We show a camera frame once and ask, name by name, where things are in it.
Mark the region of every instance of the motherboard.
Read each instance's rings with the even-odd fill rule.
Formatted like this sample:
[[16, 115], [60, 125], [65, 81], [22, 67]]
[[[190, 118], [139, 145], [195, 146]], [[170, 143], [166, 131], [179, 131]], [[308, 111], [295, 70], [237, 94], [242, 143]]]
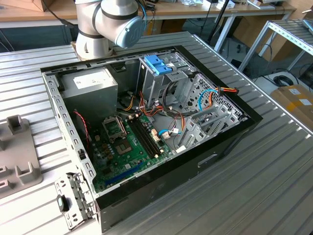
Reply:
[[154, 129], [145, 115], [131, 120], [110, 117], [102, 124], [101, 130], [91, 134], [96, 192], [161, 163], [173, 154], [161, 139], [154, 138]]

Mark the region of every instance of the ram slot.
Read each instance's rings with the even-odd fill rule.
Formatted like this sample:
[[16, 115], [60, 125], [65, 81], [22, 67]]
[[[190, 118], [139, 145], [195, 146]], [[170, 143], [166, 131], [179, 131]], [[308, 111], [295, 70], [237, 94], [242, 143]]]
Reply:
[[134, 132], [140, 144], [146, 150], [150, 158], [154, 158], [156, 154], [158, 155], [161, 154], [157, 144], [154, 142], [152, 137], [147, 133], [146, 129], [142, 126], [141, 121], [139, 121], [138, 119], [132, 120], [129, 123], [129, 126], [131, 127], [132, 131]]

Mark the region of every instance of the blue cable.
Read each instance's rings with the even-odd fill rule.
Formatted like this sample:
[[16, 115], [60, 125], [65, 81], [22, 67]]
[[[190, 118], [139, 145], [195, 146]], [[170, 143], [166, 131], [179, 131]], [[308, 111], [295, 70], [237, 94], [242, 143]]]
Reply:
[[158, 135], [160, 136], [160, 135], [162, 135], [164, 132], [167, 132], [167, 131], [174, 133], [173, 131], [164, 129], [164, 130], [160, 130], [159, 133], [158, 133]]
[[143, 7], [143, 5], [139, 2], [140, 6], [141, 6], [141, 9], [142, 9], [142, 12], [145, 16], [145, 30], [146, 30], [146, 27], [147, 27], [147, 13], [146, 13], [146, 10], [145, 8]]
[[202, 111], [201, 100], [202, 100], [202, 97], [203, 97], [204, 93], [206, 93], [206, 92], [216, 92], [216, 93], [218, 93], [217, 90], [213, 90], [213, 89], [208, 89], [208, 90], [205, 90], [204, 92], [202, 92], [200, 97], [199, 97], [199, 99], [198, 99], [198, 106], [199, 106], [200, 111]]

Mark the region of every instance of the green motherboard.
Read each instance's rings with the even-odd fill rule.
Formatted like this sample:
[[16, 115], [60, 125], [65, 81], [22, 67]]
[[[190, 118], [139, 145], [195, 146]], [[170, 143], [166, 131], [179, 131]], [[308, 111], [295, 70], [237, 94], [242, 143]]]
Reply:
[[[146, 133], [151, 138], [149, 141], [154, 141], [155, 147], [161, 152], [160, 155], [153, 156], [147, 152], [150, 151], [149, 145], [145, 145], [146, 147], [142, 145], [144, 139], [142, 135], [138, 134], [137, 127], [131, 125], [130, 120], [113, 121], [105, 124], [106, 128], [99, 128], [91, 134], [93, 166], [96, 170], [93, 184], [96, 192], [101, 192], [172, 155], [171, 149], [166, 144], [162, 141], [153, 140], [151, 133], [153, 127], [146, 116], [140, 116], [137, 122], [140, 122], [138, 125], [145, 128]], [[123, 124], [121, 126], [125, 136], [112, 141], [110, 136], [120, 131], [120, 123]]]

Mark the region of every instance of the red cable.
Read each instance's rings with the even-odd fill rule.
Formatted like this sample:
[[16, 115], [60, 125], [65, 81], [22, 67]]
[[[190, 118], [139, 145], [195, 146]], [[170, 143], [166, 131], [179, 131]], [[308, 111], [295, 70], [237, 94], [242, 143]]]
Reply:
[[84, 124], [84, 127], [85, 127], [85, 132], [86, 132], [86, 139], [87, 139], [87, 148], [89, 148], [89, 138], [88, 138], [88, 130], [87, 130], [87, 125], [86, 125], [86, 122], [85, 122], [85, 119], [83, 118], [83, 116], [80, 115], [79, 112], [77, 111], [74, 111], [75, 114], [77, 114], [81, 120], [83, 121], [83, 124]]

